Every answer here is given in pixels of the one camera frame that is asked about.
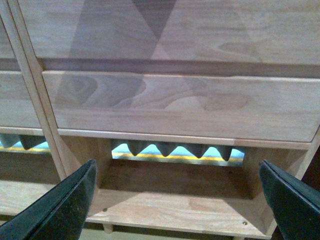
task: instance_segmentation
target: light wood panel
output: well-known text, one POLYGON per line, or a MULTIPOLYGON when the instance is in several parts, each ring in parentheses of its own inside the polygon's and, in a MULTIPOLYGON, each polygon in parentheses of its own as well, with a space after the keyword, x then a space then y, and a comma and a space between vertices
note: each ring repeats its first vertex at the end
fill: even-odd
POLYGON ((0 126, 40 128, 21 72, 0 71, 0 126))
POLYGON ((45 71, 61 129, 310 142, 320 80, 45 71))
POLYGON ((269 239, 246 200, 124 192, 121 202, 103 212, 110 196, 115 196, 112 191, 100 190, 88 222, 269 239))
POLYGON ((96 160, 96 185, 99 188, 104 180, 104 174, 112 160, 110 139, 74 136, 63 136, 62 139, 78 160, 78 166, 72 166, 73 168, 79 168, 90 159, 96 160))
POLYGON ((317 0, 19 3, 39 58, 320 63, 317 0))
POLYGON ((94 130, 77 130, 77 129, 58 129, 62 136, 90 137, 90 138, 107 138, 107 139, 125 139, 173 143, 197 143, 206 145, 229 145, 243 147, 265 147, 277 149, 299 149, 308 150, 310 142, 295 141, 270 141, 270 140, 253 140, 241 138, 218 138, 218 137, 201 137, 201 136, 182 136, 182 135, 165 135, 150 133, 132 133, 116 131, 94 131, 94 130))
POLYGON ((15 59, 6 29, 0 17, 0 61, 2 59, 15 59))
POLYGON ((114 160, 87 221, 265 239, 239 168, 114 160))

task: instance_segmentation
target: cabinet compartment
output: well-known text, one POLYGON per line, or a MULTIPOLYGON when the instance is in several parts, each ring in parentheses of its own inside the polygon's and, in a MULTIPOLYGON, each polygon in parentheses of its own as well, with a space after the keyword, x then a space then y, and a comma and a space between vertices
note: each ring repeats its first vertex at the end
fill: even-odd
POLYGON ((310 142, 320 80, 45 71, 60 129, 310 142))

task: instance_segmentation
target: black leather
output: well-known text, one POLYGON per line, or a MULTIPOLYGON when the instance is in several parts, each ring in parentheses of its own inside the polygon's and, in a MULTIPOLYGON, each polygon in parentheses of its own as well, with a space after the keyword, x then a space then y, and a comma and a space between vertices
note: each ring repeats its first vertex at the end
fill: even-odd
POLYGON ((89 160, 44 196, 0 226, 1 240, 78 240, 97 178, 89 160))
POLYGON ((264 160, 264 196, 285 240, 320 239, 320 192, 264 160))

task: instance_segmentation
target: drawer front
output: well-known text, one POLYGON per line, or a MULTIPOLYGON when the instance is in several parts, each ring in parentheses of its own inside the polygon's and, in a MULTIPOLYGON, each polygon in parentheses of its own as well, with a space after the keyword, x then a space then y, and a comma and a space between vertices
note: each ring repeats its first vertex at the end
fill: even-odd
POLYGON ((20 72, 0 71, 0 126, 40 128, 20 72))
POLYGON ((320 64, 319 1, 19 0, 42 59, 320 64))
POLYGON ((61 129, 310 142, 320 80, 45 71, 61 129))

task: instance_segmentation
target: wooden leg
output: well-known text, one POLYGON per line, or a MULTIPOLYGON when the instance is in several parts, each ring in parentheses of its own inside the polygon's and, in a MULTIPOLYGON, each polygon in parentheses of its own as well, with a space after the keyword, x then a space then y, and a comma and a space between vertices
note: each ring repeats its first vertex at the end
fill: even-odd
POLYGON ((106 234, 111 234, 114 231, 114 227, 112 224, 102 224, 102 225, 103 225, 104 232, 106 234))
POLYGON ((245 240, 245 238, 242 236, 234 236, 233 240, 245 240))

